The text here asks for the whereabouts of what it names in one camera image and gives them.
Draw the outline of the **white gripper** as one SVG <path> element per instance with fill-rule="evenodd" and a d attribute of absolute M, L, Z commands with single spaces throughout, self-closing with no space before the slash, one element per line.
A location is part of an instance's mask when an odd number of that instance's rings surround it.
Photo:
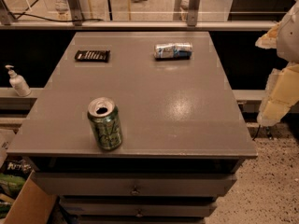
<path fill-rule="evenodd" d="M 299 0 L 283 17 L 255 42 L 261 49 L 277 48 L 278 57 L 299 63 Z M 299 102 L 299 66 L 273 69 L 265 87 L 257 121 L 260 125 L 274 126 Z"/>

